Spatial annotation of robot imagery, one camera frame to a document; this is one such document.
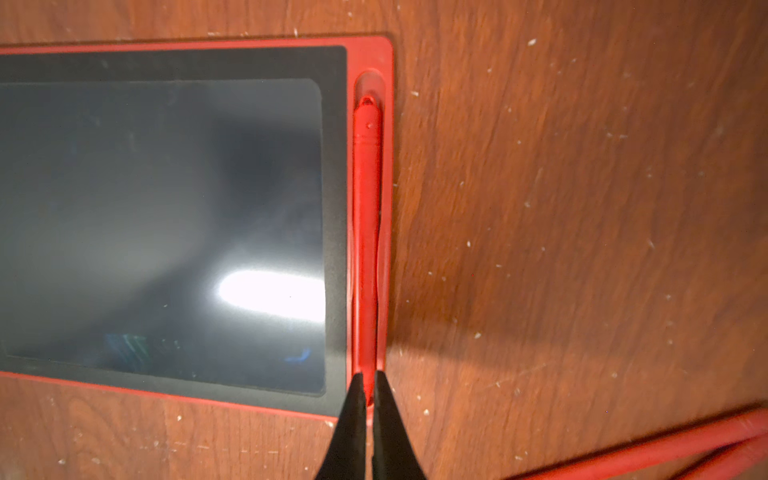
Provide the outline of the red stylus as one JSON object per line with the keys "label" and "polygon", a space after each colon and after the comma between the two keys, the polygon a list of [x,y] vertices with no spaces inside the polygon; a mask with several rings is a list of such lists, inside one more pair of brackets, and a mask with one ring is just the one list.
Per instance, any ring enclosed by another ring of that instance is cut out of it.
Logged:
{"label": "red stylus", "polygon": [[378,246],[381,202],[380,104],[372,93],[363,95],[353,115],[353,229],[354,299],[358,349],[367,405],[373,403],[377,364]]}
{"label": "red stylus", "polygon": [[765,407],[677,429],[639,443],[627,444],[531,472],[523,477],[525,479],[611,479],[705,452],[713,454],[709,457],[711,459],[724,450],[761,435],[767,435]]}
{"label": "red stylus", "polygon": [[682,480],[734,479],[767,458],[767,435],[745,440],[678,476]]}

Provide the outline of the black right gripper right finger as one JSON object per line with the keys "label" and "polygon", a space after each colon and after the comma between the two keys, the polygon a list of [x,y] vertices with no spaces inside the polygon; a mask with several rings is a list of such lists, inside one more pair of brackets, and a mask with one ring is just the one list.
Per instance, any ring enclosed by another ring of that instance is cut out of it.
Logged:
{"label": "black right gripper right finger", "polygon": [[426,476],[416,458],[386,374],[375,374],[372,474],[374,480]]}

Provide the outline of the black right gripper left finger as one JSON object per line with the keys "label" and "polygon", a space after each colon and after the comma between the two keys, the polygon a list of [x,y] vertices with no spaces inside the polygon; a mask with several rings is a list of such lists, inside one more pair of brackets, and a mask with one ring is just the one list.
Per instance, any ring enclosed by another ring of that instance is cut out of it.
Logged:
{"label": "black right gripper left finger", "polygon": [[352,377],[332,439],[315,479],[364,479],[366,431],[367,398],[363,374],[358,372]]}

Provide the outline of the red tablet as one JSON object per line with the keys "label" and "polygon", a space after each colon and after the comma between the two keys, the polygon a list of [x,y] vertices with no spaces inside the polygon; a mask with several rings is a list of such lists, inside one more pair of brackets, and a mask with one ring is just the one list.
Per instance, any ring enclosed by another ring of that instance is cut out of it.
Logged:
{"label": "red tablet", "polygon": [[356,362],[353,115],[384,36],[1,51],[1,372],[333,418]]}

